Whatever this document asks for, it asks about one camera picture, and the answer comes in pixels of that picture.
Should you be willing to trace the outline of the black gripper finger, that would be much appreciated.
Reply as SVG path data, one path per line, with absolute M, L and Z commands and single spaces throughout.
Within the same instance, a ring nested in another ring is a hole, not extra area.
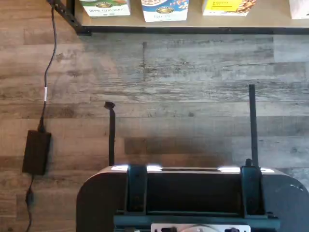
M 106 101 L 104 107 L 109 110 L 109 166 L 114 165 L 114 143 L 115 143 L 115 104 L 111 101 Z
M 249 106 L 250 106 L 252 164 L 258 167 L 259 161 L 258 161 L 257 117 L 256 117 L 256 101 L 255 101 L 255 85 L 254 84 L 249 85 Z

